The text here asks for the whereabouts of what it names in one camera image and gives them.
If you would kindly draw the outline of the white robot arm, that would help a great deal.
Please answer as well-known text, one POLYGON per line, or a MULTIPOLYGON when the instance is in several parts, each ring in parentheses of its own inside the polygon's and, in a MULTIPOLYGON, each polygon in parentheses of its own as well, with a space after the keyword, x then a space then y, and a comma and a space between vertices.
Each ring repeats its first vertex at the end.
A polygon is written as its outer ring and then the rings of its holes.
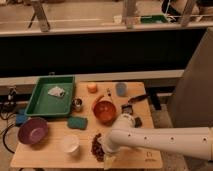
POLYGON ((120 114, 102 137, 106 155, 121 147, 148 148, 213 161, 213 127, 135 128, 129 114, 120 114))

